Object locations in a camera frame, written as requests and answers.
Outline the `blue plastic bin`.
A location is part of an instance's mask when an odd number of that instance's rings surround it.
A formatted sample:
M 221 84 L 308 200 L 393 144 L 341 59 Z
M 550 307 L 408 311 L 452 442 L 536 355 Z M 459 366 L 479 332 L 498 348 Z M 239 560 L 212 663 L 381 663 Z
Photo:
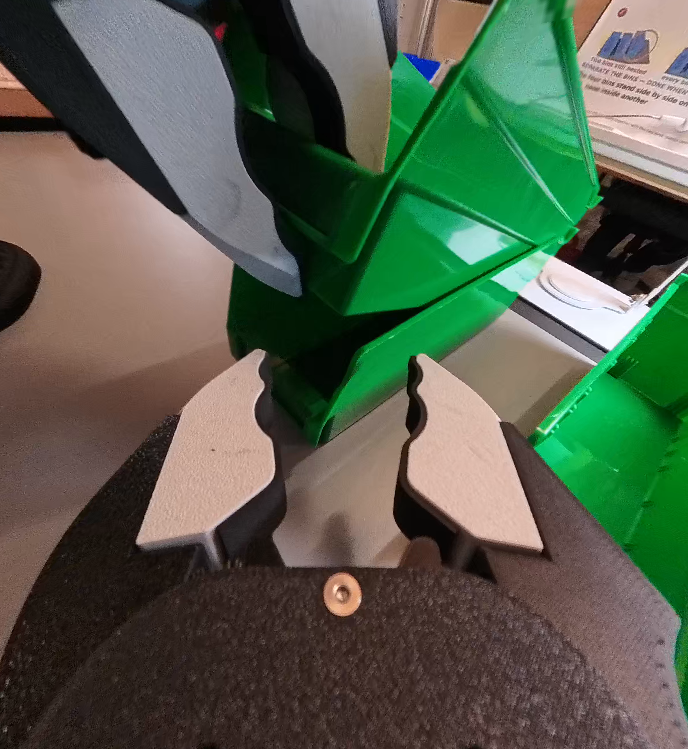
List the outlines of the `blue plastic bin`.
M 441 62 L 432 59 L 421 58 L 418 55 L 403 52 L 405 58 L 413 65 L 413 67 L 425 78 L 428 82 L 432 83 L 436 77 Z

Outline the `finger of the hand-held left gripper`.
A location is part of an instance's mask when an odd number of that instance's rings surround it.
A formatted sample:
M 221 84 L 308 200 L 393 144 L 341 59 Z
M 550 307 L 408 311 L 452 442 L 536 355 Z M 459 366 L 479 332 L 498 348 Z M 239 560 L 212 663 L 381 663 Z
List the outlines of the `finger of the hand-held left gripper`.
M 372 172 L 390 128 L 393 3 L 262 2 L 275 120 Z
M 300 296 L 297 260 L 244 160 L 226 59 L 196 11 L 158 1 L 53 9 L 184 206 L 184 220 L 261 283 Z

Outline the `grey tape strip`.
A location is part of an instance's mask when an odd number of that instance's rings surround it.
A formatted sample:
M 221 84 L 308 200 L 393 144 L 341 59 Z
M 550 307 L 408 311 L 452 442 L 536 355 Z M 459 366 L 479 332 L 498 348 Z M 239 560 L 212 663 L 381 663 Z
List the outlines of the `grey tape strip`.
M 520 296 L 509 309 L 593 362 L 600 362 L 607 353 L 600 345 Z

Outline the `white display stand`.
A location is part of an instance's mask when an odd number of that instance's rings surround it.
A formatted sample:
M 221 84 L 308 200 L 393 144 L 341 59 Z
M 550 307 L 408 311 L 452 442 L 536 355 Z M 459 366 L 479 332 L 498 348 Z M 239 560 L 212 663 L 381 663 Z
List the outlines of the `white display stand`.
M 688 274 L 688 203 L 598 169 L 601 204 L 521 297 L 609 351 Z

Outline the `green plastic bin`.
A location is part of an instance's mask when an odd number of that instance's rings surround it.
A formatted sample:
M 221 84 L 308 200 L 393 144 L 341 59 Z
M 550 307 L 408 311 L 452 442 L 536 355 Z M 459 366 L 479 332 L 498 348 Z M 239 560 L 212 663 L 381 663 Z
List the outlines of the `green plastic bin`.
M 679 276 L 530 437 L 680 619 L 688 719 L 688 276 Z
M 560 247 L 598 199 L 572 2 L 494 2 L 438 89 L 399 53 L 381 173 L 282 125 L 250 30 L 237 21 L 224 40 L 252 175 L 303 288 L 285 295 L 236 269 L 240 301 L 340 317 L 417 308 Z
M 325 444 L 405 387 L 411 357 L 441 360 L 497 320 L 574 235 L 570 229 L 421 307 L 353 316 L 312 295 L 284 295 L 235 267 L 230 351 L 236 359 L 266 351 L 275 402 L 309 444 Z

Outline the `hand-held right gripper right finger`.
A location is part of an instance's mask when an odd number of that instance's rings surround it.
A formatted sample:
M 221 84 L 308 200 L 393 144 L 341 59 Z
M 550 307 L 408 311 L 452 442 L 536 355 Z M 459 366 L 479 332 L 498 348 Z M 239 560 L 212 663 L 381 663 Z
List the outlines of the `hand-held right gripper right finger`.
M 405 441 L 394 519 L 407 538 L 431 536 L 444 555 L 477 547 L 544 550 L 496 412 L 420 353 L 408 363 Z

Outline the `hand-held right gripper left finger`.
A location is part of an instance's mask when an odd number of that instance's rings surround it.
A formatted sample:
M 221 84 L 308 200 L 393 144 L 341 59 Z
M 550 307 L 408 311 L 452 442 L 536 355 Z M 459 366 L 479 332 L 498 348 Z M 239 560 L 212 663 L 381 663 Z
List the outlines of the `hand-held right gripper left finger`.
M 256 349 L 182 408 L 136 537 L 147 553 L 247 554 L 285 517 L 268 355 Z

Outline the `light grey desk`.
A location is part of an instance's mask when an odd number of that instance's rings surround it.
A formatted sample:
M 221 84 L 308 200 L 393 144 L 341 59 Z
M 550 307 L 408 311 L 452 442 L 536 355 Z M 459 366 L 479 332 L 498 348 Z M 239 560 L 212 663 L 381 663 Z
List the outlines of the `light grey desk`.
M 39 262 L 0 333 L 0 656 L 72 520 L 152 429 L 233 364 L 232 265 L 63 133 L 0 133 L 0 240 Z M 443 362 L 528 436 L 594 362 L 511 310 Z M 395 566 L 404 391 L 318 449 L 277 425 L 291 566 Z

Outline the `printed instruction sheet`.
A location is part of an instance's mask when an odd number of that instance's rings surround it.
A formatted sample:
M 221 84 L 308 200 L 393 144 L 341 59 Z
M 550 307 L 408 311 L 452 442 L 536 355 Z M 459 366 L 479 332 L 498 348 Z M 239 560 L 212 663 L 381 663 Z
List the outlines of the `printed instruction sheet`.
M 599 135 L 688 158 L 688 1 L 608 2 L 578 64 Z

